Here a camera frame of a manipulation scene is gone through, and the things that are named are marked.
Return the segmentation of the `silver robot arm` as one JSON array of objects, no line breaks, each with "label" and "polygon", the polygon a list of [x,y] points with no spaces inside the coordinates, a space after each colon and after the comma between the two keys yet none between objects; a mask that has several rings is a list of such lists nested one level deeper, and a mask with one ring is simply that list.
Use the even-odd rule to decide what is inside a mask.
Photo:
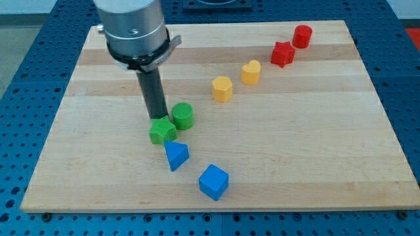
[{"label": "silver robot arm", "polygon": [[127,69],[151,72],[182,43],[171,37],[160,0],[94,0],[111,56]]}]

